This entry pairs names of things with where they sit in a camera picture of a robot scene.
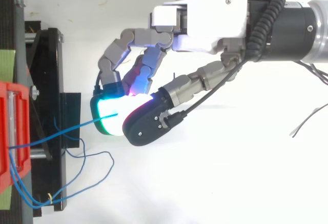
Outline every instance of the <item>blue cable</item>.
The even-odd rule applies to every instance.
[[[83,141],[83,152],[84,152],[84,155],[85,155],[85,154],[86,154],[86,144],[84,143],[84,141]],[[9,157],[10,157],[11,164],[12,164],[13,170],[14,170],[14,172],[15,172],[15,175],[16,175],[16,177],[17,177],[19,183],[21,184],[23,190],[24,190],[24,191],[26,192],[26,194],[29,196],[29,198],[30,198],[33,202],[35,202],[36,204],[38,204],[40,208],[43,207],[43,206],[49,205],[49,204],[50,204],[50,200],[47,201],[47,202],[45,202],[45,203],[40,203],[40,202],[36,201],[36,200],[31,196],[31,194],[30,194],[30,193],[28,192],[28,190],[26,189],[24,183],[22,182],[22,179],[20,178],[20,176],[19,176],[19,174],[18,174],[18,172],[17,172],[17,169],[16,169],[16,166],[14,165],[14,160],[13,160],[13,156],[12,156],[11,152],[9,152]],[[60,188],[60,189],[59,189],[59,190],[58,190],[58,191],[52,196],[53,199],[54,199],[56,196],[58,196],[59,193],[61,193],[61,192],[67,187],[67,186],[69,186],[71,183],[73,183],[73,181],[75,181],[75,180],[81,175],[81,172],[82,172],[82,170],[83,170],[83,168],[84,168],[84,166],[85,166],[85,163],[86,163],[86,159],[87,159],[87,157],[84,157],[84,158],[85,158],[85,159],[83,160],[82,167],[81,167],[80,171],[78,172],[78,174],[77,174],[77,175],[76,175],[76,176],[75,176],[70,182],[68,182],[65,186],[63,186],[62,188]]]
[[[103,117],[103,118],[108,118],[108,117],[112,117],[112,116],[115,116],[115,115],[105,116],[105,117]],[[90,124],[90,122],[87,122],[87,123],[81,124],[81,127],[82,127],[82,126],[85,126],[85,125],[87,125],[87,124]],[[113,161],[113,164],[112,164],[111,168],[109,169],[108,173],[107,173],[106,176],[105,176],[103,179],[101,179],[99,182],[97,182],[96,184],[93,184],[93,185],[91,185],[91,186],[89,186],[89,187],[87,187],[87,188],[84,188],[84,189],[82,189],[82,190],[80,190],[80,191],[78,191],[78,192],[76,192],[76,193],[74,193],[74,194],[72,194],[72,195],[70,195],[70,196],[67,196],[67,197],[64,197],[64,198],[61,198],[61,199],[53,200],[53,201],[52,201],[52,203],[57,203],[57,202],[62,202],[62,201],[64,201],[64,200],[66,200],[66,199],[69,199],[69,198],[71,198],[71,197],[73,197],[73,196],[76,196],[76,195],[79,194],[79,193],[82,193],[82,192],[84,192],[84,191],[86,191],[86,190],[88,190],[88,189],[90,189],[90,188],[93,188],[93,187],[99,185],[101,182],[103,182],[103,181],[108,177],[108,175],[110,174],[110,172],[112,171],[112,169],[113,169],[113,167],[114,167],[115,161],[114,161],[114,158],[112,157],[112,155],[111,155],[111,153],[110,153],[109,151],[102,151],[102,152],[99,152],[99,153],[95,153],[95,154],[91,154],[91,155],[86,155],[86,151],[85,151],[85,142],[83,141],[83,139],[81,139],[81,138],[73,138],[73,137],[71,137],[71,136],[66,135],[66,134],[63,133],[63,132],[65,132],[65,131],[67,131],[67,130],[72,131],[73,129],[65,129],[65,130],[60,131],[59,128],[57,127],[57,125],[56,125],[56,119],[55,119],[55,118],[54,118],[54,125],[55,125],[55,128],[59,131],[58,133],[56,133],[56,134],[58,134],[57,136],[59,136],[59,135],[63,135],[63,136],[65,136],[65,137],[69,138],[69,139],[73,139],[73,140],[81,140],[81,141],[82,141],[83,146],[84,146],[84,147],[83,147],[83,152],[84,152],[84,155],[83,155],[83,156],[74,156],[74,155],[72,155],[67,149],[66,149],[66,151],[68,152],[68,154],[69,154],[70,156],[72,156],[72,157],[74,157],[74,158],[82,158],[82,157],[83,157],[83,158],[84,158],[84,162],[83,162],[83,165],[82,165],[82,167],[81,167],[79,173],[74,177],[74,179],[71,180],[71,181],[70,181],[68,184],[66,184],[64,187],[62,187],[62,188],[61,188],[61,189],[60,189],[55,195],[53,195],[53,198],[55,198],[55,197],[56,197],[56,196],[57,196],[57,195],[58,195],[63,189],[65,189],[69,184],[71,184],[74,180],[77,179],[77,177],[81,174],[81,172],[82,172],[82,170],[83,170],[83,168],[84,168],[85,161],[86,161],[86,158],[87,158],[88,156],[94,156],[94,155],[100,155],[100,154],[103,154],[103,153],[108,153],[108,154],[110,155],[112,161]],[[49,205],[49,204],[51,203],[50,200],[47,201],[47,202],[45,202],[45,203],[40,203],[40,202],[36,201],[36,200],[31,196],[31,194],[30,194],[30,193],[28,192],[28,190],[26,189],[26,187],[25,187],[25,185],[24,185],[22,179],[20,178],[20,176],[19,176],[19,174],[18,174],[18,172],[17,172],[17,169],[16,169],[16,167],[15,167],[15,165],[14,165],[14,160],[13,160],[13,157],[12,157],[11,152],[9,152],[9,155],[10,155],[10,160],[11,160],[11,164],[12,164],[12,166],[10,167],[10,174],[11,174],[11,177],[12,177],[12,179],[13,179],[13,181],[14,181],[14,185],[15,185],[17,191],[20,193],[20,195],[22,196],[22,198],[23,198],[23,200],[26,202],[26,204],[27,204],[29,207],[33,208],[33,209],[39,209],[39,208],[41,208],[41,207],[43,207],[43,206]],[[17,182],[16,182],[16,180],[15,180],[14,172],[15,172],[15,175],[16,175],[16,177],[17,177],[19,183],[21,184],[23,190],[26,192],[26,194],[29,196],[29,198],[30,198],[34,203],[39,204],[39,206],[33,206],[33,205],[31,205],[31,204],[29,203],[29,201],[27,200],[26,196],[24,195],[24,193],[22,192],[22,190],[19,188],[19,186],[18,186],[18,184],[17,184]]]
[[[53,117],[54,119],[54,125],[55,125],[55,128],[58,132],[60,132],[60,129],[57,127],[57,122],[56,122],[56,117]],[[81,138],[73,138],[67,134],[62,134],[62,136],[68,138],[68,139],[71,139],[71,140],[81,140],[82,143],[84,143],[83,139]],[[65,149],[65,151],[71,156],[71,157],[74,157],[74,158],[83,158],[84,156],[74,156],[72,155],[67,149]],[[109,151],[102,151],[102,152],[98,152],[98,153],[95,153],[95,154],[90,154],[90,155],[86,155],[85,157],[88,157],[88,156],[97,156],[97,155],[101,155],[101,154],[104,154],[104,153],[107,153],[107,154],[110,154]]]
[[[31,207],[31,208],[33,208],[33,209],[39,209],[40,207],[38,207],[38,206],[33,206],[32,204],[30,204],[30,202],[27,200],[27,198],[26,198],[26,196],[24,195],[24,193],[21,191],[21,189],[19,188],[19,185],[18,185],[18,183],[17,183],[17,181],[16,181],[16,179],[15,179],[15,175],[14,175],[14,172],[13,172],[13,169],[12,169],[12,166],[10,166],[10,174],[11,174],[11,177],[12,177],[12,180],[13,180],[13,182],[14,182],[14,185],[15,185],[15,188],[16,188],[16,190],[19,192],[19,194],[22,196],[22,198],[23,198],[23,200],[25,201],[25,203],[29,206],[29,207]]]
[[[57,136],[60,136],[60,135],[64,134],[64,133],[70,132],[70,131],[72,131],[72,130],[78,129],[78,128],[80,128],[80,127],[86,126],[86,125],[91,124],[91,123],[95,123],[95,122],[97,122],[97,121],[100,121],[101,119],[106,119],[106,118],[110,118],[110,117],[114,117],[114,116],[117,116],[117,114],[104,116],[104,117],[102,117],[102,118],[97,118],[97,119],[94,119],[94,120],[88,121],[88,122],[86,122],[86,123],[82,123],[82,124],[79,124],[79,125],[76,125],[76,126],[73,126],[73,127],[67,128],[67,129],[64,129],[64,130],[62,130],[62,131],[60,131],[60,132],[58,132],[58,133],[55,133],[55,134],[53,134],[53,135],[51,135],[51,136],[49,136],[49,137],[46,137],[46,138],[40,139],[40,140],[38,140],[38,141],[32,142],[32,143],[30,143],[30,144],[28,144],[28,145],[11,146],[11,147],[9,147],[9,149],[18,149],[18,148],[25,148],[25,147],[29,147],[29,146],[39,145],[39,144],[42,144],[43,142],[46,142],[46,141],[48,141],[48,140],[50,140],[50,139],[53,139],[53,138],[55,138],[55,137],[57,137]]]

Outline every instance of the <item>red clamp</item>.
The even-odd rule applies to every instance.
[[[9,147],[30,143],[29,89],[0,82],[0,193],[13,184]],[[11,150],[19,176],[31,170],[30,147]]]

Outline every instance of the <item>thin black wire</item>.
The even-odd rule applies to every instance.
[[[97,76],[97,79],[96,79],[96,85],[94,86],[93,95],[99,94],[101,92],[101,89],[100,89],[100,74],[101,74],[101,71],[99,71],[99,73],[98,73],[98,76]]]
[[[316,76],[316,77],[319,78],[319,76],[313,71],[313,69],[311,68],[311,66],[309,66],[309,65],[307,65],[307,64],[305,64],[305,63],[302,63],[302,62],[294,62],[294,63],[296,63],[296,64],[298,64],[298,65],[300,65],[300,66],[305,67],[310,73],[312,73],[314,76]],[[318,72],[321,73],[322,75],[326,75],[326,76],[328,76],[327,73],[325,73],[325,72],[323,72],[323,71],[321,71],[321,70],[318,70]],[[325,82],[322,78],[319,78],[319,80],[321,80],[321,82],[324,83],[325,85],[328,85],[328,83]]]
[[[322,110],[324,107],[328,106],[328,104],[325,104],[324,106],[320,107],[319,109],[315,110],[314,112],[311,113],[311,115],[309,115],[297,128],[296,132],[294,133],[294,135],[292,136],[292,138],[294,138],[296,136],[296,134],[299,132],[299,130],[303,127],[303,125],[307,122],[308,119],[310,119],[315,113],[317,113],[318,111]]]
[[[328,79],[326,77],[324,77],[319,70],[316,68],[316,66],[314,66],[314,64],[310,64],[311,68],[313,69],[313,72],[320,78],[322,79],[324,82],[328,83]]]
[[[200,100],[198,100],[196,103],[191,105],[189,108],[187,108],[185,111],[183,111],[183,116],[185,117],[188,115],[191,111],[196,109],[199,105],[201,105],[206,99],[208,99],[210,96],[212,96],[220,87],[222,87],[245,63],[247,63],[248,60],[244,59],[239,64],[237,64],[230,72],[226,75],[225,78],[223,78],[222,81],[220,81],[219,84],[217,84],[211,91],[209,91],[204,97],[202,97]]]

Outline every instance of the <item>white table surface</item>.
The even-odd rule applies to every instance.
[[[147,27],[153,7],[167,1],[28,0],[26,20],[41,20],[43,27],[57,27],[65,35],[65,91],[82,93],[81,122],[91,120],[89,101],[105,48],[123,29]],[[120,67],[122,74],[139,53],[132,52],[131,61]],[[170,81],[173,72],[189,73],[216,59],[219,55],[170,52],[151,92]],[[318,67],[328,70],[328,65]],[[328,109],[309,120],[295,139],[289,137],[327,102],[327,87],[300,66],[249,63],[182,124],[148,146],[134,147],[124,137],[84,127],[80,134],[87,153],[108,150],[115,158],[110,177],[70,199],[62,212],[43,208],[43,217],[34,221],[327,223]],[[67,180],[81,163],[67,156]],[[68,194],[97,182],[111,163],[106,155],[88,158]]]

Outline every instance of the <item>robotic hand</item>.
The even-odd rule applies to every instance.
[[[131,144],[153,142],[179,124],[248,61],[288,60],[304,63],[328,60],[328,1],[308,4],[285,0],[176,0],[154,8],[148,29],[126,29],[107,48],[91,110],[99,117],[101,99],[147,94],[167,51],[221,53],[221,61],[181,75],[159,88],[151,100],[125,119],[123,132]],[[116,71],[130,47],[147,47],[121,80]],[[187,110],[169,110],[210,90]],[[101,122],[97,129],[108,134]]]

